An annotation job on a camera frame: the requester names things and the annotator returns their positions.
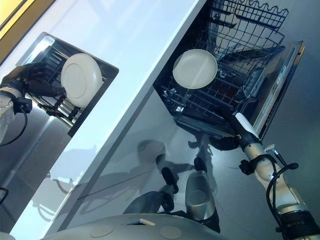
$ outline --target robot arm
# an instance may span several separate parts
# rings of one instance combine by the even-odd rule
[[[26,93],[35,96],[55,97],[64,93],[62,87],[52,87],[43,82],[43,63],[30,63],[17,66],[6,75],[0,84],[0,147],[8,145],[16,140],[26,128],[24,125],[21,133],[12,141],[1,144],[8,129],[8,125],[14,120],[16,113],[23,113],[27,123],[27,115],[32,110],[32,100],[25,98]]]
[[[224,112],[223,116],[230,122],[236,136],[228,139],[211,138],[211,144],[221,150],[235,149],[240,146],[248,160],[242,160],[239,166],[246,174],[255,174],[258,181],[266,189],[266,199],[272,215],[277,221],[285,240],[320,239],[320,228],[301,199],[298,191],[288,185],[282,175],[286,170],[294,170],[297,163],[286,164],[275,146],[263,148],[258,134],[241,114]],[[272,155],[284,165],[283,168],[276,163]]]

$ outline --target kitchen counter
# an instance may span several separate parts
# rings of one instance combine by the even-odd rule
[[[0,66],[2,79],[35,39],[47,32],[119,69],[50,170],[50,179],[61,182],[66,193],[55,194],[57,188],[44,179],[11,231],[17,240],[39,239],[53,223],[59,225],[56,216],[66,208],[65,203],[72,205],[72,199],[86,190],[87,182],[124,134],[141,102],[148,98],[154,80],[204,3],[56,0]],[[52,206],[51,217],[43,217],[39,206]]]

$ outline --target open dishwasher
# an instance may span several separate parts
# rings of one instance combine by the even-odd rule
[[[233,129],[219,114],[229,109],[263,138],[304,51],[303,42],[282,45],[279,29],[288,14],[256,0],[208,0],[153,84],[176,123],[231,137]],[[199,89],[180,86],[172,74],[176,59],[190,49],[217,60],[214,80]]]

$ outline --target wire rack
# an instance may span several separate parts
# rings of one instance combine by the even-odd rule
[[[268,3],[261,4],[257,0],[214,0],[212,10],[235,14],[237,18],[263,27],[278,30],[289,14],[287,9],[279,10],[277,6],[270,7]]]
[[[186,107],[215,119],[222,118],[217,114],[221,108],[243,112],[255,101],[254,94],[262,84],[258,80],[264,80],[259,74],[283,50],[284,35],[278,29],[287,9],[249,0],[213,0],[209,7],[209,24],[200,33],[198,30],[192,47],[184,50],[203,49],[214,55],[217,75],[208,86],[194,90],[179,86],[171,74],[167,80],[161,79],[165,74],[160,75],[160,87],[155,84],[155,88],[173,115],[183,113]]]
[[[41,81],[53,87],[61,87],[61,71],[66,60],[72,53],[66,49],[64,53],[49,46],[33,62],[45,63],[45,71]],[[82,114],[83,109],[70,103],[64,94],[56,97],[37,96],[28,93],[39,108],[43,109],[49,116],[60,119],[67,126],[72,127]]]

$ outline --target yellow light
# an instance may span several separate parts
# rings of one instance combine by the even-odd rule
[[[0,39],[6,34],[6,32],[12,27],[12,25],[18,20],[18,18],[24,13],[24,11],[34,2],[35,0],[26,1],[18,12],[10,19],[10,21],[0,31]],[[16,9],[21,3],[21,0],[0,0],[0,23],[2,24],[7,17]]]

